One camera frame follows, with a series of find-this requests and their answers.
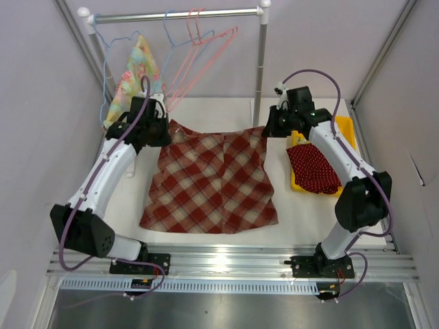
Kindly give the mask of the floral pastel skirt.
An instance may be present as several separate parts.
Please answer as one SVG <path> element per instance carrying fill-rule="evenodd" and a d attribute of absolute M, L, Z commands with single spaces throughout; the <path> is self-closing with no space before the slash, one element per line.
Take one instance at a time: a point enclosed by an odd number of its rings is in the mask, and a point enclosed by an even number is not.
<path fill-rule="evenodd" d="M 130 109 L 134 96 L 142 94 L 141 78 L 146 75 L 150 80 L 151 93 L 163 93 L 167 86 L 161 78 L 159 67 L 150 51 L 149 45 L 139 35 L 136 45 L 128 58 L 126 70 L 116 85 L 115 96 L 110 104 L 108 114 L 103 120 L 104 129 L 107 130 L 123 112 Z"/>

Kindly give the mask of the red plaid cloth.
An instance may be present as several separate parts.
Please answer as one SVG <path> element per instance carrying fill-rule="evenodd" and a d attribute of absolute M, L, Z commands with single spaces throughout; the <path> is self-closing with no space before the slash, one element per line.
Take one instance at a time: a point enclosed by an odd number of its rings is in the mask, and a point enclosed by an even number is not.
<path fill-rule="evenodd" d="M 162 147 L 139 225 L 157 232 L 236 234 L 276 225 L 263 127 L 201 133 L 177 121 Z"/>

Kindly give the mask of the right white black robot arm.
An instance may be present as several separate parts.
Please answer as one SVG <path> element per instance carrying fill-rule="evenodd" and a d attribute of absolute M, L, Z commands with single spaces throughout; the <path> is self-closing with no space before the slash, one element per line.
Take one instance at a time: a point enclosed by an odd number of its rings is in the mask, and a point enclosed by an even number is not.
<path fill-rule="evenodd" d="M 322 153 L 342 185 L 335 204 L 337 222 L 311 258 L 311 270 L 317 276 L 330 276 L 346 266 L 350 260 L 347 251 L 357 238 L 390 214 L 392 178 L 385 171 L 377 172 L 355 152 L 341 133 L 335 114 L 317 109 L 308 87 L 288 89 L 280 83 L 275 92 L 279 101 L 270 107 L 262 135 L 284 138 L 293 131 L 302 134 Z"/>

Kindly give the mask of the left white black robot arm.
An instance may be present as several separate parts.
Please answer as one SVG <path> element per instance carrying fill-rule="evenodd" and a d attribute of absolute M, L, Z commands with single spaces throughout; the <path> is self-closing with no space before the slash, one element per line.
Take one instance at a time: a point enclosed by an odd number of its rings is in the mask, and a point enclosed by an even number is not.
<path fill-rule="evenodd" d="M 149 265 L 144 243 L 121 236 L 104 221 L 110 198 L 122 175 L 144 147 L 164 147 L 171 143 L 165 96 L 133 97 L 130 109 L 108 128 L 101 154 L 79 190 L 65 205 L 50 212 L 59 240 L 59 258 L 70 249 L 89 258 L 124 259 L 135 274 Z"/>

